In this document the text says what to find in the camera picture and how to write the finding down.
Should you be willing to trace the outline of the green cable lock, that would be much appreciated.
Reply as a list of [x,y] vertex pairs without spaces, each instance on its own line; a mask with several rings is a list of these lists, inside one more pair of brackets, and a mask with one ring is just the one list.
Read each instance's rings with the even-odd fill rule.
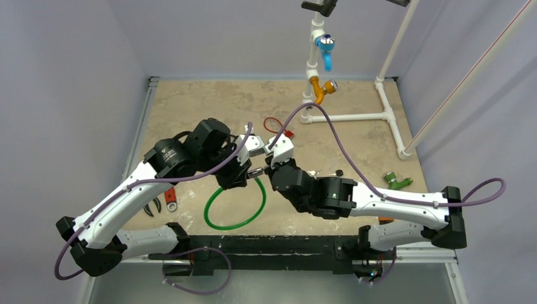
[[216,231],[233,231],[250,225],[264,211],[268,194],[261,178],[245,189],[218,188],[203,207],[205,224]]

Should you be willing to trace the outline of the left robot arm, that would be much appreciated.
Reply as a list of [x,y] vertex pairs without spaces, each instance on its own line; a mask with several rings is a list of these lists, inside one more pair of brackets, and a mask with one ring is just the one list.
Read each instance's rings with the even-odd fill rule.
[[263,141],[249,123],[241,135],[223,122],[207,118],[192,131],[161,139],[135,169],[105,199],[78,217],[62,217],[56,228],[79,273],[101,276],[123,260],[162,254],[187,255],[190,238],[184,228],[169,222],[161,227],[128,231],[125,224],[148,203],[175,185],[214,176],[220,187],[247,184],[251,159]]

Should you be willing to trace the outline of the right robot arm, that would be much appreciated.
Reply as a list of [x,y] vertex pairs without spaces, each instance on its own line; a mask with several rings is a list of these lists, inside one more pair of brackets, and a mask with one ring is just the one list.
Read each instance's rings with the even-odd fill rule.
[[265,173],[272,189],[286,198],[299,213],[325,220],[348,217],[388,217],[394,221],[366,225],[355,241],[365,258],[403,244],[429,241],[444,249],[467,247],[462,198],[457,187],[437,193],[410,193],[373,187],[343,177],[313,177],[297,166],[294,158],[283,162],[265,159]]

